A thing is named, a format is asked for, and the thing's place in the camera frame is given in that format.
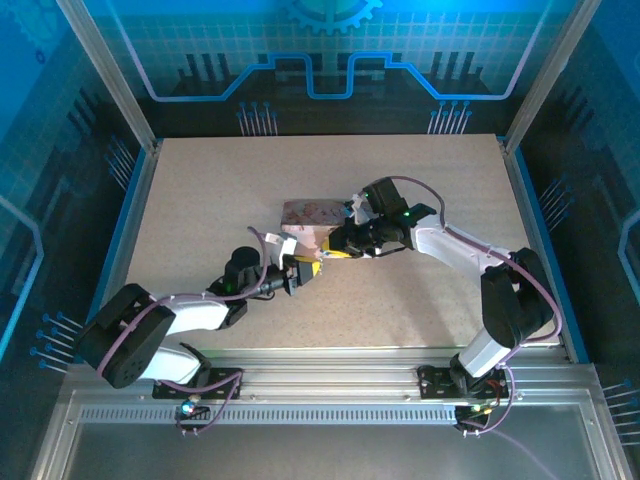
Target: black mounting bracket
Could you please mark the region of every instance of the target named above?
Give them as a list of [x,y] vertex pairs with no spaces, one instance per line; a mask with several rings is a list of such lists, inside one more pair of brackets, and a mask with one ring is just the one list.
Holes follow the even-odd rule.
[[417,368],[418,387],[420,388],[420,398],[422,400],[490,400],[496,398],[496,390],[490,385],[488,380],[495,380],[500,385],[500,397],[509,396],[509,388],[505,378],[504,370],[494,369],[489,372],[481,381],[478,388],[468,395],[461,395],[456,384],[451,379],[449,367],[433,367],[423,365]]
[[473,422],[478,425],[486,425],[489,421],[489,415],[483,412],[477,412],[472,407],[456,407],[455,416],[457,423],[453,426],[460,432],[475,432],[484,427],[478,427],[466,423],[467,421]]
[[[234,373],[242,372],[241,368],[210,368],[207,369],[207,372],[204,375],[196,375],[191,382],[185,385],[185,387],[190,388],[198,388],[205,387],[207,385],[213,385],[225,378],[230,377]],[[240,380],[240,384],[238,384],[238,388],[236,388],[235,392],[231,396],[232,400],[238,399],[240,397],[240,389],[242,387],[242,380]],[[200,394],[200,398],[202,400],[224,400],[229,395],[231,388],[233,387],[234,382],[231,381],[222,385],[220,388],[216,388],[215,390],[211,390],[207,393]],[[156,382],[153,386],[153,392],[151,396],[156,400],[179,400],[182,401],[186,397],[189,396],[188,393],[180,392],[178,390],[174,390],[171,387],[168,387],[164,383]]]

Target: speckled tabletop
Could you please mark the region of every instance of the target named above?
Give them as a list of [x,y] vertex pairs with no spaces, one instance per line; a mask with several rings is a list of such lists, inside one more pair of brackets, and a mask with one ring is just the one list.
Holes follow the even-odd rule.
[[[279,231],[294,198],[349,198],[385,175],[429,183],[448,221],[494,245],[528,244],[493,135],[167,139],[162,145],[128,282],[154,293],[200,292],[246,230]],[[435,199],[398,182],[410,205]],[[482,325],[480,291],[415,252],[327,260],[295,296],[251,302],[233,328],[183,334],[200,349],[466,345]]]

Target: yellow object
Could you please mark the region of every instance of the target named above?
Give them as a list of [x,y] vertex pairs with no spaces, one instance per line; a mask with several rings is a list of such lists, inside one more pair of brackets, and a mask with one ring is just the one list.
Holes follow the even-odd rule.
[[348,253],[344,253],[339,250],[330,250],[329,238],[325,238],[324,242],[322,242],[322,253],[324,253],[325,256],[331,258],[351,258],[351,255],[349,255]]
[[299,262],[305,262],[311,264],[311,270],[313,271],[313,276],[315,277],[318,273],[322,271],[322,262],[316,260],[315,258],[310,257],[301,257],[296,255],[295,259]]

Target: blue metal strip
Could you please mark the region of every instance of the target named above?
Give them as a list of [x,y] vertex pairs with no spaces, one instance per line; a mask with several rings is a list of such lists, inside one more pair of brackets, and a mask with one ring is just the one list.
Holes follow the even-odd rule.
[[525,193],[527,194],[529,203],[531,204],[531,210],[533,211],[534,216],[533,219],[536,222],[538,231],[540,232],[542,248],[544,249],[544,254],[549,261],[549,268],[551,270],[550,273],[553,277],[553,282],[555,283],[557,290],[557,300],[558,302],[560,302],[565,317],[564,328],[569,331],[569,335],[571,336],[571,342],[576,354],[576,360],[579,363],[589,363],[589,355],[587,354],[587,349],[584,346],[584,340],[582,339],[582,335],[580,333],[578,320],[576,319],[575,312],[573,311],[573,307],[571,306],[569,292],[567,291],[564,279],[562,278],[562,273],[560,272],[560,265],[558,264],[558,259],[553,250],[551,236],[549,235],[547,226],[544,223],[544,217],[542,216],[540,203],[538,202],[538,197],[536,196],[536,192],[533,188],[533,182],[531,181],[529,170],[527,169],[524,157],[522,156],[522,151],[519,147],[516,149],[514,156],[518,165],[518,169],[520,170],[520,174],[522,175]]
[[13,307],[13,312],[11,312],[11,316],[9,317],[9,323],[7,323],[7,327],[4,329],[4,333],[2,334],[2,339],[0,339],[0,363],[4,357],[4,354],[9,346],[9,340],[13,336],[13,332],[15,331],[16,325],[18,323],[18,319],[22,314],[22,310],[24,309],[24,305],[27,301],[27,297],[29,293],[31,293],[31,289],[33,288],[33,283],[36,280],[36,276],[38,275],[38,270],[40,270],[40,266],[42,265],[42,261],[44,260],[44,246],[42,245],[42,236],[40,235],[40,227],[38,224],[26,213],[22,212],[15,205],[13,205],[9,200],[0,196],[0,205],[9,210],[20,222],[26,225],[31,233],[33,234],[33,241],[36,244],[36,258],[31,265],[31,269],[29,270],[29,275],[27,275],[27,279],[22,286],[22,291],[18,296],[18,301]]
[[143,166],[145,164],[145,159],[146,159],[145,151],[143,148],[141,148],[140,153],[138,154],[138,159],[136,160],[136,166],[133,169],[133,173],[131,174],[131,181],[129,182],[129,188],[127,188],[127,193],[124,197],[124,201],[122,202],[122,208],[120,209],[120,215],[118,216],[116,228],[113,231],[113,237],[111,238],[109,250],[107,251],[107,257],[104,260],[102,273],[100,274],[100,279],[98,280],[98,286],[96,287],[96,293],[93,296],[93,301],[91,302],[91,307],[89,308],[89,315],[87,316],[87,321],[93,318],[94,315],[98,313],[98,310],[100,310],[102,299],[104,298],[107,285],[109,283],[109,276],[111,275],[111,269],[113,268],[116,254],[118,253],[118,249],[120,248],[120,243],[122,240],[122,235],[124,233],[125,223],[127,221],[127,217],[129,216],[131,206],[133,205],[133,197],[135,195],[136,188],[138,187],[138,182],[140,181],[140,176],[142,173]]

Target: blue light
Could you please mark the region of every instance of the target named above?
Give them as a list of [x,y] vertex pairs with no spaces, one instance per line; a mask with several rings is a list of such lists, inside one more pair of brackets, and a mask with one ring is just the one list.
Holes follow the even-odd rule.
[[195,410],[195,404],[190,400],[186,400],[180,408],[184,415],[189,415]]

